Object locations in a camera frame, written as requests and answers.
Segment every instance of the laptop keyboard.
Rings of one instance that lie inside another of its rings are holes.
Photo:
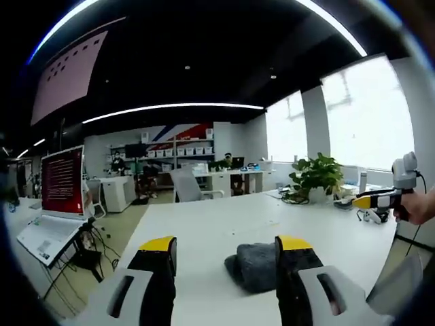
[[[77,229],[77,224],[70,223],[67,219],[46,217],[45,215],[37,220],[37,225],[42,226],[44,231],[57,240],[68,238]]]

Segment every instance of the hand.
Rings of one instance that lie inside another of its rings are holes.
[[[409,221],[412,224],[420,225],[431,218],[428,213],[429,198],[425,194],[414,192],[402,195],[401,205],[408,211]],[[400,220],[400,213],[396,209],[394,210],[394,216],[397,221]]]

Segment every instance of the white pot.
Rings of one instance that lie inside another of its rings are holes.
[[[327,196],[323,187],[317,187],[310,190],[308,198],[310,203],[323,204],[326,202]]]

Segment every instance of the black ceiling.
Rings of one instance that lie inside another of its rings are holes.
[[[267,107],[297,89],[316,86],[321,76],[361,58],[331,26],[293,0],[100,0],[71,19],[23,67],[38,40],[73,1],[59,2],[46,6],[42,16],[27,14],[29,33],[11,36],[7,76],[13,86],[5,97],[1,128],[6,144],[16,151],[52,135],[63,118],[65,126],[72,126],[121,109],[169,103]],[[316,2],[341,21],[369,55],[407,55],[398,38],[356,0]],[[24,6],[26,12],[40,12],[34,3]],[[102,29],[109,32],[88,96],[30,127],[39,74],[50,60],[84,33],[122,17],[126,18]],[[260,113],[228,108],[152,110],[108,118],[81,130],[84,135],[204,120],[243,122]]]

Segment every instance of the ceiling light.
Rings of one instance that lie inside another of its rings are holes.
[[[26,149],[24,152],[22,152],[20,155],[18,155],[16,158],[20,158],[21,156],[23,156],[25,153],[27,153],[29,150]]]
[[[41,139],[40,141],[34,143],[33,146],[38,146],[40,143],[43,143],[44,141],[46,141],[46,140],[45,139]]]
[[[317,15],[322,17],[326,22],[328,22],[332,27],[334,27],[354,48],[361,56],[367,56],[367,52],[364,48],[358,43],[358,41],[353,37],[351,33],[337,20],[335,19],[329,12],[315,4],[311,0],[295,0],[299,2],[301,5],[304,5],[311,11],[315,12]]]
[[[54,27],[52,29],[50,29],[50,31],[47,33],[47,35],[42,39],[41,43],[37,46],[36,50],[34,51],[32,56],[30,57],[27,64],[29,64],[32,61],[33,57],[36,55],[36,53],[39,51],[39,49],[42,48],[42,46],[49,40],[49,38],[51,38],[51,36],[53,36],[55,34],[55,32],[57,32],[59,30],[59,28],[61,28],[68,20],[70,20],[75,15],[77,15],[79,12],[81,12],[82,10],[85,10],[87,7],[96,3],[97,1],[98,0],[84,0],[82,3],[75,6],[70,12],[68,12],[68,14],[63,16],[63,18],[61,20],[59,20],[57,22],[57,24],[55,24]]]
[[[163,104],[163,105],[151,105],[149,107],[138,107],[136,109],[129,109],[119,112],[113,112],[105,115],[101,115],[99,117],[93,117],[92,119],[83,121],[83,124],[87,124],[88,122],[92,122],[95,120],[104,119],[105,117],[113,117],[114,115],[120,115],[130,112],[138,112],[150,109],[163,109],[165,107],[242,107],[246,109],[257,109],[261,110],[263,107],[257,107],[255,105],[244,105],[244,104],[229,104],[229,103],[177,103],[177,104]]]

